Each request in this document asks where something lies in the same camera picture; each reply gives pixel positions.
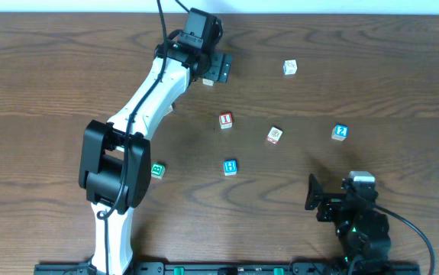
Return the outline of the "red letter A block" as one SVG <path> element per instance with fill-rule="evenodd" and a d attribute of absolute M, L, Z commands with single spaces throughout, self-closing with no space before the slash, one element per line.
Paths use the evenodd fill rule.
<path fill-rule="evenodd" d="M 213 80 L 210 80 L 210 79 L 203 79 L 202 83 L 204 85 L 207 85 L 207 86 L 213 86 L 215 82 Z"/>

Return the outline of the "red letter I block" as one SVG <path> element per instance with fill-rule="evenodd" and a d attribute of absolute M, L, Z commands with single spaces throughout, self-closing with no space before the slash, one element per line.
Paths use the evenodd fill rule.
<path fill-rule="evenodd" d="M 219 115 L 219 124 L 221 129 L 231 128 L 233 125 L 233 119 L 230 112 Z"/>

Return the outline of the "blue number 2 block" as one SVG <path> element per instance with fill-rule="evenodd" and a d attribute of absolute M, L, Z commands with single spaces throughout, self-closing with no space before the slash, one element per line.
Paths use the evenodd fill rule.
<path fill-rule="evenodd" d="M 347 138 L 349 128 L 346 125 L 336 124 L 331 132 L 331 138 L 336 141 L 343 141 Z"/>

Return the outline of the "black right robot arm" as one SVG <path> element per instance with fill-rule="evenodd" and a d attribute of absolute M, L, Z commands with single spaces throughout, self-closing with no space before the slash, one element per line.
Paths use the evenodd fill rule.
<path fill-rule="evenodd" d="M 324 274 L 368 274 L 388 270 L 391 246 L 389 221 L 375 210 L 378 197 L 374 175 L 351 171 L 342 180 L 344 193 L 325 192 L 314 174 L 308 177 L 306 210 L 316 210 L 319 222 L 334 224 L 344 256 L 323 269 Z"/>

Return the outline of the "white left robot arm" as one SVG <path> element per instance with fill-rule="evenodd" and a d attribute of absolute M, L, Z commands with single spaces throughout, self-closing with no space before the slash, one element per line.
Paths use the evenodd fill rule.
<path fill-rule="evenodd" d="M 232 57 L 167 41 L 157 46 L 144 82 L 107 122 L 84 131 L 79 185 L 95 216 L 92 274 L 124 274 L 131 268 L 135 208 L 151 179 L 150 141 L 169 107 L 198 78 L 224 83 Z"/>

